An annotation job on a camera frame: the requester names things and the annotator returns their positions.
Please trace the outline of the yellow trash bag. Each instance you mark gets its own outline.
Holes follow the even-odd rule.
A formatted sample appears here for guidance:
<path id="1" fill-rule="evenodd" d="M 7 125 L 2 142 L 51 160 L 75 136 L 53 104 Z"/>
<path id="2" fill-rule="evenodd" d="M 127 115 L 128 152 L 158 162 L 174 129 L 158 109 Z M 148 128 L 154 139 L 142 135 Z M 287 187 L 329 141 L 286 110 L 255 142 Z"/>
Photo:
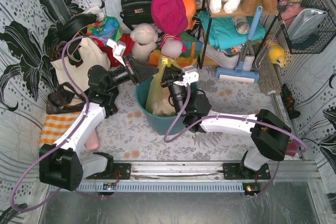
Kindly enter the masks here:
<path id="1" fill-rule="evenodd" d="M 165 68 L 169 67 L 177 67 L 181 68 L 175 59 L 168 58 L 166 56 L 161 56 L 159 58 L 159 64 L 157 68 L 159 69 L 158 73 L 153 76 L 152 81 L 150 82 L 149 93 L 146 101 L 145 109 L 152 114 L 151 104 L 154 100 L 155 93 L 162 89 L 161 87 L 161 79 L 163 76 L 163 72 Z"/>

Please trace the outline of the blue floor mop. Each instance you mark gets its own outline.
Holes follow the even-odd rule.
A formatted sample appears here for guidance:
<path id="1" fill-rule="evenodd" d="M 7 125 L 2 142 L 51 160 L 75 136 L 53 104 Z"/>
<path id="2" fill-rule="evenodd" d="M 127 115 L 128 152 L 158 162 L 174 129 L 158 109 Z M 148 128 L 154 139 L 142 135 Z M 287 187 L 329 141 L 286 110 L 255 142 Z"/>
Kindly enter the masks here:
<path id="1" fill-rule="evenodd" d="M 260 78 L 259 72 L 244 70 L 244 62 L 247 56 L 248 47 L 253 39 L 262 11 L 263 7 L 258 6 L 250 26 L 247 42 L 245 43 L 245 46 L 241 51 L 236 67 L 234 69 L 218 67 L 215 73 L 216 78 L 229 81 L 240 81 L 245 83 L 257 83 L 259 81 Z"/>

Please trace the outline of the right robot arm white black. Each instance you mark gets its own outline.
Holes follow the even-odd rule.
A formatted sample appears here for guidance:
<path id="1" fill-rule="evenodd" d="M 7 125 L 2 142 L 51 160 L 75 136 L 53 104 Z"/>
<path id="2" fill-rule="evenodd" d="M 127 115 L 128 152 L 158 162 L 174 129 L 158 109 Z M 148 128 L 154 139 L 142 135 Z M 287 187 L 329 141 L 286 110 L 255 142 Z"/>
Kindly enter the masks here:
<path id="1" fill-rule="evenodd" d="M 289 143 L 290 128 L 272 112 L 261 109 L 258 114 L 234 115 L 219 113 L 204 91 L 192 89 L 199 74 L 192 67 L 179 69 L 167 67 L 163 72 L 161 87 L 168 88 L 169 102 L 191 132 L 224 132 L 249 136 L 254 148 L 246 151 L 239 163 L 223 164 L 225 179 L 270 179 L 267 162 L 281 162 Z"/>

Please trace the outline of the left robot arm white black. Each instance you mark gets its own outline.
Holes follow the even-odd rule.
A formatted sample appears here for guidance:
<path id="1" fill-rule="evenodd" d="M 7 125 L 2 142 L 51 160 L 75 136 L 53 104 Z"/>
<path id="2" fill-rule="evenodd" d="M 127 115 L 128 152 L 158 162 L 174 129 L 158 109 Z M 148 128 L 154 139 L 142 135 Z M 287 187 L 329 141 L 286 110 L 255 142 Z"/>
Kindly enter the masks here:
<path id="1" fill-rule="evenodd" d="M 94 152 L 80 158 L 91 133 L 105 118 L 117 113 L 115 100 L 118 86 L 131 80 L 142 83 L 158 73 L 158 69 L 132 56 L 123 57 L 124 63 L 108 71 L 100 65 L 88 70 L 89 98 L 71 127 L 53 144 L 44 144 L 39 151 L 39 180 L 69 191 L 78 188 L 82 179 L 117 176 L 113 156 Z"/>

